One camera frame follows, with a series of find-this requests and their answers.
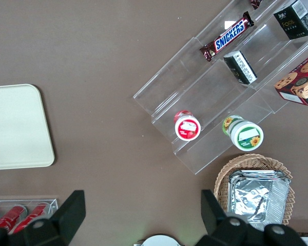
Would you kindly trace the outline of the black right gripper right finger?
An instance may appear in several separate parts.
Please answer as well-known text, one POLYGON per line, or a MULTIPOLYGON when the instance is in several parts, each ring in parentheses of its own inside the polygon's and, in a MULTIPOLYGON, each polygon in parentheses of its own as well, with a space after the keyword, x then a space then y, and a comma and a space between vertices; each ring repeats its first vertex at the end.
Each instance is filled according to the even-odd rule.
POLYGON ((201 191, 201 217, 207 234, 197 245, 306 245, 288 226, 269 224, 260 231, 238 217, 228 217, 211 190, 201 191))

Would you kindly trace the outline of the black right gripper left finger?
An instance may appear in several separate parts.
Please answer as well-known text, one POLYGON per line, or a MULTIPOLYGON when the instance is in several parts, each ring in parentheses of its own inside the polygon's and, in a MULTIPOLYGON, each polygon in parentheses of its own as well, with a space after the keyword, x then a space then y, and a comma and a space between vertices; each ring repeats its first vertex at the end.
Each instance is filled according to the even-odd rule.
POLYGON ((69 245, 85 217, 85 193, 75 190, 49 219, 38 219, 11 235, 0 229, 0 245, 69 245))

